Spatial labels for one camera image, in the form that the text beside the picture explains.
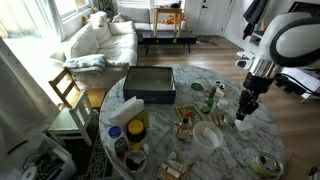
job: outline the tape roll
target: tape roll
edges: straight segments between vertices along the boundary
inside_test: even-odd
[[[29,167],[22,175],[21,180],[35,180],[37,177],[37,167]]]

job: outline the chair backrest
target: chair backrest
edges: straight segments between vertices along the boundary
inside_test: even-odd
[[[88,95],[82,92],[75,106],[69,111],[78,128],[86,129],[93,115],[93,108]]]
[[[69,70],[64,68],[57,77],[49,81],[49,84],[60,97],[64,105],[68,108],[72,108],[72,103],[67,100],[67,96],[73,89],[76,91],[80,91],[80,89],[72,78]]]

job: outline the wooden chair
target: wooden chair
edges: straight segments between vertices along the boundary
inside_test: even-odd
[[[57,77],[49,81],[49,84],[68,108],[74,106],[81,94],[79,87],[67,68],[64,68]],[[87,89],[85,92],[89,97],[92,108],[100,110],[107,89]]]
[[[86,144],[91,146],[92,142],[86,128],[92,115],[93,108],[87,94],[83,92],[73,108],[65,107],[60,111],[48,132],[62,146],[65,146],[63,139],[84,139]]]

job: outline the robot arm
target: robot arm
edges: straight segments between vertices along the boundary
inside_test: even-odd
[[[295,12],[277,16],[264,33],[256,57],[243,83],[237,119],[243,120],[258,107],[282,67],[320,68],[320,17]]]

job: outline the blanket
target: blanket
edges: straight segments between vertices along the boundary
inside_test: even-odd
[[[105,55],[93,54],[78,58],[67,59],[63,66],[68,68],[71,74],[101,74],[105,70],[105,60]]]

